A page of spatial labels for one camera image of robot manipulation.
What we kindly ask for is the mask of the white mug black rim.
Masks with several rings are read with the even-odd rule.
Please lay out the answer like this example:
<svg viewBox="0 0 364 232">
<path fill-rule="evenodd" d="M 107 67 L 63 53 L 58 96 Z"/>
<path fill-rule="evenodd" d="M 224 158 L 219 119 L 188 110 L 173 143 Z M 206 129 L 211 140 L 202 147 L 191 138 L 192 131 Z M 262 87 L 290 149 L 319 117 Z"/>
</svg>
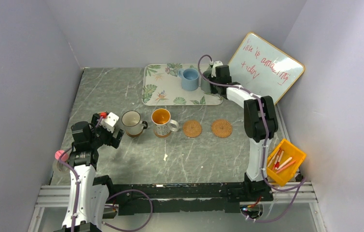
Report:
<svg viewBox="0 0 364 232">
<path fill-rule="evenodd" d="M 122 115 L 122 124 L 125 131 L 131 134 L 138 134 L 141 130 L 148 128 L 148 123 L 142 120 L 142 117 L 137 111 L 127 111 Z"/>
</svg>

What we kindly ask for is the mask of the grey-green mug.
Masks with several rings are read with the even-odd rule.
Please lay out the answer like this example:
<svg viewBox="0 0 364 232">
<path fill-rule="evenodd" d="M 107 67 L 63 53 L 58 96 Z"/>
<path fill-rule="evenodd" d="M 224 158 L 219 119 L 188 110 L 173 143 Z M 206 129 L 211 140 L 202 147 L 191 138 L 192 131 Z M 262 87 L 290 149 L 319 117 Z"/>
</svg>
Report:
<svg viewBox="0 0 364 232">
<path fill-rule="evenodd" d="M 208 94 L 211 94 L 211 83 L 209 82 L 212 81 L 211 73 L 211 70 L 203 72 L 205 78 L 202 77 L 200 82 L 201 89 Z"/>
</svg>

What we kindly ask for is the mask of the yellow-inside patterned mug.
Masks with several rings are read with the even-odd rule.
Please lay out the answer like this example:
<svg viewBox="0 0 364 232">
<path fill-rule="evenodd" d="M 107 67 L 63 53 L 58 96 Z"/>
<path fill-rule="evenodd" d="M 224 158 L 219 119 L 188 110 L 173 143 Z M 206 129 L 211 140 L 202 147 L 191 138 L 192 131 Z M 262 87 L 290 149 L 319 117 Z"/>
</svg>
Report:
<svg viewBox="0 0 364 232">
<path fill-rule="evenodd" d="M 160 138 L 165 138 L 180 128 L 179 123 L 171 119 L 171 114 L 167 109 L 154 110 L 151 119 L 154 124 L 154 134 Z"/>
</svg>

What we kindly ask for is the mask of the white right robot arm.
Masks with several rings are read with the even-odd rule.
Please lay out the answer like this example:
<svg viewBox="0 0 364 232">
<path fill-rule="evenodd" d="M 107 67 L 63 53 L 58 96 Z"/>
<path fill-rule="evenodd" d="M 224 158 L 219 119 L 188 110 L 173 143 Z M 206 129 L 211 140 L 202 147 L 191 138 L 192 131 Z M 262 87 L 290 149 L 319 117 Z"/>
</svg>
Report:
<svg viewBox="0 0 364 232">
<path fill-rule="evenodd" d="M 271 96 L 252 93 L 238 82 L 232 82 L 228 65 L 213 63 L 211 70 L 198 68 L 201 82 L 212 94 L 236 103 L 243 109 L 244 129 L 251 142 L 249 164 L 245 172 L 243 196 L 250 201 L 262 191 L 271 190 L 267 183 L 267 152 L 278 130 L 275 105 Z"/>
</svg>

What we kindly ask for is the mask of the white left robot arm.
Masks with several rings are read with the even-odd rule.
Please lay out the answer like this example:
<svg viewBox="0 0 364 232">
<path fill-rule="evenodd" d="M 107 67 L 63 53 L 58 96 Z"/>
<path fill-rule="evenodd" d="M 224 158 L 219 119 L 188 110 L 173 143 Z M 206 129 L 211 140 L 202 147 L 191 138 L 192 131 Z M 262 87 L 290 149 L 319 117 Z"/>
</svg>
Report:
<svg viewBox="0 0 364 232">
<path fill-rule="evenodd" d="M 101 231 L 105 203 L 115 198 L 115 189 L 108 175 L 96 176 L 98 149 L 119 147 L 124 131 L 116 127 L 118 120 L 112 112 L 101 112 L 93 114 L 91 122 L 71 126 L 73 142 L 63 163 L 70 170 L 70 198 L 60 231 Z"/>
</svg>

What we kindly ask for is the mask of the smooth wooden coaster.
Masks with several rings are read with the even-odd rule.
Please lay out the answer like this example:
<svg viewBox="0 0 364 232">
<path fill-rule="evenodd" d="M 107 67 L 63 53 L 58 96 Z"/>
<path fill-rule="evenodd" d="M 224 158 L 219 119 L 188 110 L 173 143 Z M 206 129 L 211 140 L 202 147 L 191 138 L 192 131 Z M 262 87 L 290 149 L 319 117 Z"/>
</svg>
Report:
<svg viewBox="0 0 364 232">
<path fill-rule="evenodd" d="M 129 137 L 138 137 L 138 136 L 140 136 L 142 133 L 143 133 L 143 130 L 141 130 L 138 134 L 131 134 L 131 133 L 129 133 L 128 131 L 126 131 L 126 134 L 127 134 Z"/>
</svg>

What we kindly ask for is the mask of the light blue mug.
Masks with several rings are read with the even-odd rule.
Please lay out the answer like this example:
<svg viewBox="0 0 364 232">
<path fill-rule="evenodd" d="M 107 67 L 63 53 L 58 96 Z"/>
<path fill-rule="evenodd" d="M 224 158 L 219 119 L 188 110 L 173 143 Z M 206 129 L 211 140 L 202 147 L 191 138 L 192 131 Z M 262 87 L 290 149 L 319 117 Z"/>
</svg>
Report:
<svg viewBox="0 0 364 232">
<path fill-rule="evenodd" d="M 181 87 L 186 91 L 195 91 L 199 86 L 199 73 L 196 69 L 179 69 L 178 76 L 181 78 Z"/>
</svg>

